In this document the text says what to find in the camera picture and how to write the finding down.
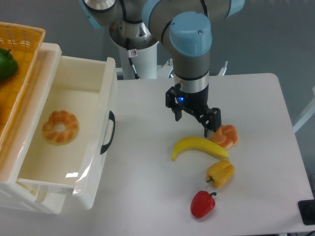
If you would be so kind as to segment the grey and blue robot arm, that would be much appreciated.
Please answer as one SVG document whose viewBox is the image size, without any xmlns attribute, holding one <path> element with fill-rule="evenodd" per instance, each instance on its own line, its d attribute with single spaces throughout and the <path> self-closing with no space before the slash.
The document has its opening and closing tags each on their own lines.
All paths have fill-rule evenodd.
<svg viewBox="0 0 315 236">
<path fill-rule="evenodd" d="M 94 29 L 109 27 L 124 79 L 155 79 L 158 44 L 169 52 L 174 85 L 166 92 L 166 107 L 176 120 L 182 112 L 194 116 L 205 132 L 221 126 L 220 109 L 207 104 L 212 23 L 238 13 L 244 4 L 242 0 L 80 1 Z"/>
</svg>

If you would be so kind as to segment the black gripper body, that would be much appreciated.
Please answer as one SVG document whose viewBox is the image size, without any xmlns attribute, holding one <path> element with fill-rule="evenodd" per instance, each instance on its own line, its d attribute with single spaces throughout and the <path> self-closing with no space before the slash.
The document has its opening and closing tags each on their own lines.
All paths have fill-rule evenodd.
<svg viewBox="0 0 315 236">
<path fill-rule="evenodd" d="M 174 109 L 181 109 L 186 113 L 194 116 L 200 123 L 200 116 L 205 113 L 208 107 L 209 86 L 205 89 L 188 93 L 181 91 L 182 85 L 177 83 L 171 87 L 165 94 L 165 105 L 174 113 Z"/>
</svg>

